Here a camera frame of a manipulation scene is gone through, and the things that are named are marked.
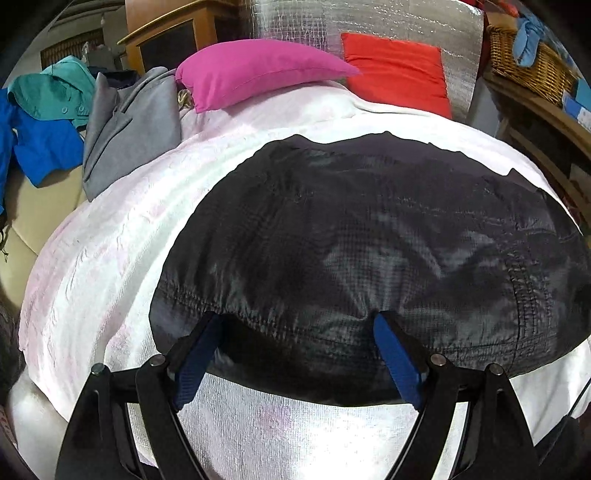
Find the black padded garment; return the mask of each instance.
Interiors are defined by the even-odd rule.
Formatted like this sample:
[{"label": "black padded garment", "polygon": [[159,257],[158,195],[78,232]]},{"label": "black padded garment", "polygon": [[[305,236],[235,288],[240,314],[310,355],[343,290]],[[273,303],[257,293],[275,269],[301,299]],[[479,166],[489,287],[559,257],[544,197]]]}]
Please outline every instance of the black padded garment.
[{"label": "black padded garment", "polygon": [[150,322],[166,353],[206,310],[230,314],[209,372],[343,406],[399,401],[372,319],[456,365],[510,375],[591,333],[591,264],[564,209],[517,172],[390,134],[265,145],[176,239]]}]

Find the pink pillow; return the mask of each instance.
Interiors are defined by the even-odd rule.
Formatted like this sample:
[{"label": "pink pillow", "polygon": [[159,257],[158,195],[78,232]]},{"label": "pink pillow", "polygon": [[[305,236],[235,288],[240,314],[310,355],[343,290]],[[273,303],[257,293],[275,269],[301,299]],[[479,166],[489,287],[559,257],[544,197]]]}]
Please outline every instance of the pink pillow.
[{"label": "pink pillow", "polygon": [[357,74],[357,67],[317,48],[258,38],[199,50],[179,65],[176,79],[193,94],[195,110],[207,112],[278,88]]}]

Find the wooden cabinet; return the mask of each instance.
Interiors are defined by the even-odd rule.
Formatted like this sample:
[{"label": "wooden cabinet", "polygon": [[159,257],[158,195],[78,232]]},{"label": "wooden cabinet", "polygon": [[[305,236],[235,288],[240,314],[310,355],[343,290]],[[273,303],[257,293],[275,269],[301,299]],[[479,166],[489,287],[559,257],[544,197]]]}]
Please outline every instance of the wooden cabinet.
[{"label": "wooden cabinet", "polygon": [[569,180],[571,164],[591,175],[591,133],[535,93],[487,71],[484,78],[504,117],[497,137],[534,162],[587,236],[591,204]]},{"label": "wooden cabinet", "polygon": [[125,10],[130,33],[119,44],[140,74],[174,69],[197,50],[240,36],[236,0],[126,0]]}]

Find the wooden shelf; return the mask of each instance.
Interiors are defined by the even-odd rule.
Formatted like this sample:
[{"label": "wooden shelf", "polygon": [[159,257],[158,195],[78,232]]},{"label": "wooden shelf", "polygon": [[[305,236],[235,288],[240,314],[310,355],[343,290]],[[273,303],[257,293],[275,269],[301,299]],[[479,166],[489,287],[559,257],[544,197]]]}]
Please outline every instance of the wooden shelf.
[{"label": "wooden shelf", "polygon": [[591,205],[585,201],[583,196],[575,188],[573,183],[566,177],[564,173],[548,158],[548,156],[536,147],[531,141],[521,135],[517,130],[509,127],[507,134],[521,145],[529,154],[534,157],[550,174],[554,180],[563,188],[566,194],[571,198],[575,207],[581,212],[583,219],[587,225],[591,225]]},{"label": "wooden shelf", "polygon": [[591,133],[581,127],[574,118],[535,93],[491,70],[485,72],[484,79],[492,90],[511,98],[548,122],[591,161]]}]

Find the silver foil panel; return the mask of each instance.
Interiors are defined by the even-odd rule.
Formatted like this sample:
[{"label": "silver foil panel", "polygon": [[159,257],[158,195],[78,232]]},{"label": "silver foil panel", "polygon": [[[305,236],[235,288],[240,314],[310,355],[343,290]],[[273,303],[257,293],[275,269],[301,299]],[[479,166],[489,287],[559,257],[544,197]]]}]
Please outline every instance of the silver foil panel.
[{"label": "silver foil panel", "polygon": [[249,35],[320,48],[343,57],[342,32],[441,48],[453,117],[466,119],[482,48],[483,13],[460,0],[246,0]]}]

